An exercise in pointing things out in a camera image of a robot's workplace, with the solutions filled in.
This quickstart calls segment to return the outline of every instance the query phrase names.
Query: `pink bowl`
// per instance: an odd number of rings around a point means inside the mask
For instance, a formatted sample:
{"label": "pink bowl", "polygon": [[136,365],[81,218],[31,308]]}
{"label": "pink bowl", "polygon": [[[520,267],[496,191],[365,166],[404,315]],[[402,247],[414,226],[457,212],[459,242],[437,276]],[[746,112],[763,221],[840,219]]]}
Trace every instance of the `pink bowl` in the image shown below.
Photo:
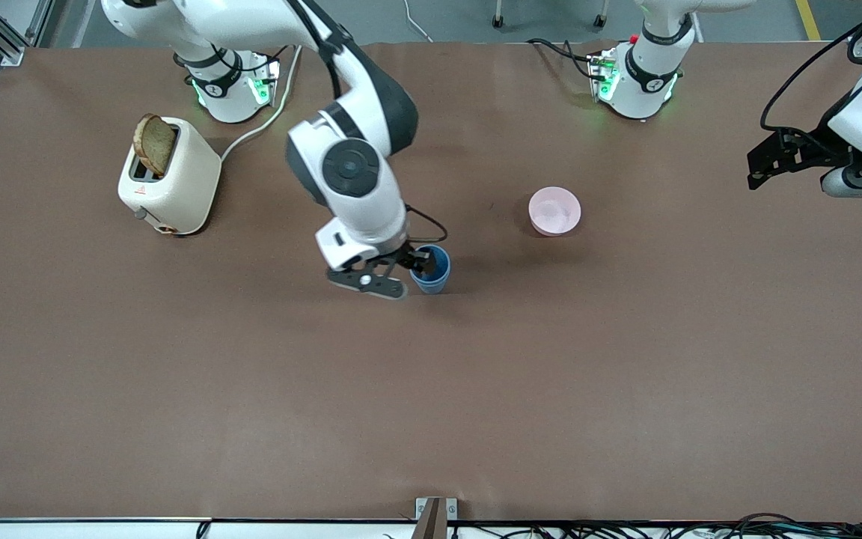
{"label": "pink bowl", "polygon": [[560,236],[581,221],[581,202],[562,187],[545,187],[528,204],[531,225],[545,236]]}

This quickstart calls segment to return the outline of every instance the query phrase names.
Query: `chair leg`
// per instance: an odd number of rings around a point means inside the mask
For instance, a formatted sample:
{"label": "chair leg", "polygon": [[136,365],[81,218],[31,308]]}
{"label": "chair leg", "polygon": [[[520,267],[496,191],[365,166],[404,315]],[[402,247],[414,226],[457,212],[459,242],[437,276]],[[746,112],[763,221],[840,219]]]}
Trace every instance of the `chair leg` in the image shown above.
{"label": "chair leg", "polygon": [[610,0],[605,0],[605,3],[601,6],[601,13],[598,13],[598,16],[594,18],[594,26],[598,28],[605,27],[605,24],[608,24],[608,8],[610,7]]}
{"label": "chair leg", "polygon": [[497,6],[494,7],[494,18],[492,18],[492,26],[500,28],[504,26],[504,15],[501,14],[501,0],[497,0]]}

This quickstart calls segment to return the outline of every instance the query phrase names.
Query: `white cable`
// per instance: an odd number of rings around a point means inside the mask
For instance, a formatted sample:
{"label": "white cable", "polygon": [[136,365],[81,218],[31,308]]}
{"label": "white cable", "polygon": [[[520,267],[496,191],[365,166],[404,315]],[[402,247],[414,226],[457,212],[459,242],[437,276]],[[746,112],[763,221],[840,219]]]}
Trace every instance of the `white cable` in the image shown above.
{"label": "white cable", "polygon": [[413,18],[411,18],[411,6],[408,6],[408,0],[404,0],[404,14],[408,17],[408,22],[411,23],[411,26],[418,29],[421,32],[421,35],[424,36],[425,40],[428,40],[429,43],[434,43],[434,40],[428,35],[427,31],[424,31],[424,28],[421,28],[420,24],[417,24]]}
{"label": "white cable", "polygon": [[691,17],[694,18],[694,34],[697,37],[698,43],[704,42],[704,31],[700,28],[700,19],[697,18],[697,12],[691,13]]}
{"label": "white cable", "polygon": [[301,53],[302,48],[300,46],[295,48],[295,55],[294,58],[291,58],[291,67],[288,68],[288,80],[284,83],[284,94],[281,95],[281,104],[278,105],[278,110],[276,110],[276,112],[272,114],[271,118],[268,118],[266,122],[264,122],[258,127],[255,127],[253,130],[250,130],[250,132],[243,134],[239,138],[236,138],[235,142],[230,144],[230,146],[227,147],[227,149],[225,149],[225,152],[221,155],[222,161],[225,161],[225,157],[228,157],[228,154],[232,153],[232,150],[235,150],[235,147],[238,144],[242,144],[244,141],[249,140],[250,137],[253,137],[263,132],[264,130],[267,130],[268,126],[274,123],[274,120],[277,120],[278,116],[281,116],[281,112],[284,110],[284,104],[285,102],[287,102],[288,95],[290,95],[291,93],[291,81],[292,79],[294,79],[295,71],[298,70],[298,56],[301,55]]}

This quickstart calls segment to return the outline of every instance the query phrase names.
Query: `bread slice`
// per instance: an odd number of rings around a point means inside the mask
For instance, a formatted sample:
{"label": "bread slice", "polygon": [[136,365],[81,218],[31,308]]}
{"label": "bread slice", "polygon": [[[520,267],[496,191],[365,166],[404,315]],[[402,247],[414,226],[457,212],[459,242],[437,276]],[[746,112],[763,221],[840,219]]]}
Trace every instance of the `bread slice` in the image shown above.
{"label": "bread slice", "polygon": [[171,150],[175,146],[175,132],[161,116],[146,114],[141,116],[135,134],[132,137],[135,154],[141,164],[154,174],[165,175]]}

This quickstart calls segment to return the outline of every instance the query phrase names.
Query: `black strap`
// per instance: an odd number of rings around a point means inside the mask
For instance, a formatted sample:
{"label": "black strap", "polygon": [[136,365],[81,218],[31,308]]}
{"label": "black strap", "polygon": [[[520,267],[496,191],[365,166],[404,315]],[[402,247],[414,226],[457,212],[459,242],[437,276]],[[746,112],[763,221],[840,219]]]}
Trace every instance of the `black strap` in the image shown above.
{"label": "black strap", "polygon": [[318,56],[325,62],[325,65],[333,66],[335,55],[341,54],[341,50],[349,42],[352,42],[352,35],[345,30],[345,27],[338,25],[337,30],[331,30],[328,40],[321,42],[322,46],[318,48]]}
{"label": "black strap", "polygon": [[651,43],[657,43],[658,45],[673,45],[677,41],[683,40],[684,36],[687,35],[688,31],[691,31],[691,28],[694,27],[694,20],[691,20],[691,14],[687,13],[684,15],[684,24],[681,24],[680,30],[677,31],[677,34],[671,35],[671,37],[661,37],[661,35],[654,35],[647,31],[647,24],[644,24],[644,27],[641,28],[641,34],[644,36],[644,40],[650,41]]}
{"label": "black strap", "polygon": [[358,128],[355,120],[353,120],[352,116],[345,110],[345,107],[341,106],[341,103],[332,101],[331,105],[326,106],[323,112],[328,113],[328,116],[331,116],[331,119],[341,127],[341,130],[345,133],[346,137],[365,138],[365,135],[361,134],[361,130]]}
{"label": "black strap", "polygon": [[[171,55],[172,61],[175,64],[178,64],[182,67],[194,67],[195,69],[204,69],[206,67],[212,67],[215,64],[218,64],[222,58],[225,58],[225,53],[228,52],[228,49],[218,49],[216,54],[211,55],[211,57],[205,59],[199,59],[199,61],[187,61],[178,55],[178,52],[175,52]],[[235,52],[236,64],[240,64],[240,57],[237,52]]]}
{"label": "black strap", "polygon": [[192,76],[192,79],[194,79],[198,88],[208,94],[209,97],[213,98],[223,98],[228,95],[228,88],[232,88],[232,85],[239,81],[240,78],[242,78],[242,57],[240,57],[237,52],[235,54],[235,64],[232,65],[232,69],[229,69],[228,73],[225,73],[219,78],[213,79],[212,81],[206,81],[206,79],[199,79],[197,76]]}
{"label": "black strap", "polygon": [[630,75],[630,78],[635,79],[635,81],[639,82],[641,85],[641,89],[644,90],[644,93],[647,94],[655,94],[661,89],[664,89],[667,86],[667,83],[674,78],[674,75],[677,74],[677,69],[680,68],[678,65],[674,71],[670,73],[666,73],[664,75],[654,75],[653,73],[644,71],[644,69],[637,65],[637,62],[634,61],[634,47],[627,50],[627,55],[625,56],[625,64],[627,64],[627,74]]}

